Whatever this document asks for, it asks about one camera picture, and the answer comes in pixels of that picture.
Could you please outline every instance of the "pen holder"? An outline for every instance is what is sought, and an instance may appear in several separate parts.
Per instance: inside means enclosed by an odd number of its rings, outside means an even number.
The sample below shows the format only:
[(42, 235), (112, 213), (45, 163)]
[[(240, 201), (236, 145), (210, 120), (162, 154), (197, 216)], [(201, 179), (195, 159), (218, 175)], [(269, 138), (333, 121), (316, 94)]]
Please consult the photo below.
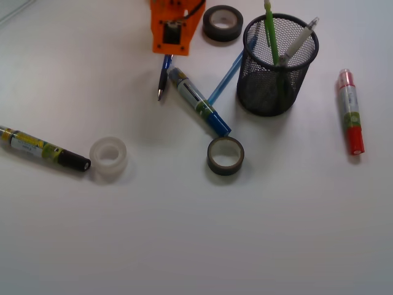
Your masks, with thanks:
[[(265, 31), (266, 15), (253, 20), (244, 32), (244, 52), (238, 81), (238, 99), (253, 114), (272, 117), (295, 103), (308, 67), (319, 50), (313, 33), (289, 60), (287, 67), (275, 66)], [(279, 55), (307, 25), (296, 17), (273, 14)]]

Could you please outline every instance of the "black tape roll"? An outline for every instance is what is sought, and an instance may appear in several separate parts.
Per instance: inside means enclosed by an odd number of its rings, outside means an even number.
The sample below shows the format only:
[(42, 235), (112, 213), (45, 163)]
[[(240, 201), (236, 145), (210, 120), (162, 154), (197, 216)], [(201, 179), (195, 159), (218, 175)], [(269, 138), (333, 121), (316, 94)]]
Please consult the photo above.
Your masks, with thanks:
[[(228, 28), (220, 28), (215, 22), (225, 20)], [(212, 40), (229, 42), (240, 36), (243, 28), (243, 16), (241, 13), (227, 5), (214, 6), (203, 15), (203, 31)]]
[[(217, 163), (214, 157), (224, 155), (229, 158), (229, 165)], [(220, 137), (213, 140), (208, 147), (208, 165), (211, 171), (221, 176), (229, 176), (240, 170), (244, 160), (244, 149), (241, 143), (232, 137)]]

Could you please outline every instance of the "blue marker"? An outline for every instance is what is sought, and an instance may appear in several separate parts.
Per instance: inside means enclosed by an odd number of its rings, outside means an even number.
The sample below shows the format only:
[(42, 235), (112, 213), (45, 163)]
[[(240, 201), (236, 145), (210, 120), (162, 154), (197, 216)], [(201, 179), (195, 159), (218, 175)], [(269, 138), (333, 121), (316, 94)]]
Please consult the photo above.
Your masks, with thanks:
[(190, 79), (179, 68), (171, 66), (168, 69), (168, 76), (184, 99), (194, 107), (195, 111), (206, 123), (208, 123), (219, 137), (226, 137), (229, 135), (231, 128), (221, 119), (217, 111), (208, 103), (202, 93), (200, 93), (191, 83)]

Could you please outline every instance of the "black marker cap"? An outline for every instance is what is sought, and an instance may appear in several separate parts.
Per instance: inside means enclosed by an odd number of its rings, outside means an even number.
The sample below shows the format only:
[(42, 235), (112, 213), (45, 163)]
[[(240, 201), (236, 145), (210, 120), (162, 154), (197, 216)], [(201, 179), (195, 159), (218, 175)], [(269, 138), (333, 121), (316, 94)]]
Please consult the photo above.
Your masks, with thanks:
[(59, 155), (58, 163), (64, 167), (69, 167), (81, 172), (85, 172), (90, 168), (91, 162), (89, 159), (77, 155), (67, 150), (62, 150)]

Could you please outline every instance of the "blue marker cap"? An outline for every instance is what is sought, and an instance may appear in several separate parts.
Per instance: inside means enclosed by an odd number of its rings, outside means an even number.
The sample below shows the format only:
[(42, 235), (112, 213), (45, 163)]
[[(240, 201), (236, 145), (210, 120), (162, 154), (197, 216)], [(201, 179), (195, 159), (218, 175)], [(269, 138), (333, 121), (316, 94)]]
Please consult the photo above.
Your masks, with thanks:
[(217, 112), (213, 112), (206, 121), (219, 137), (227, 137), (232, 131)]

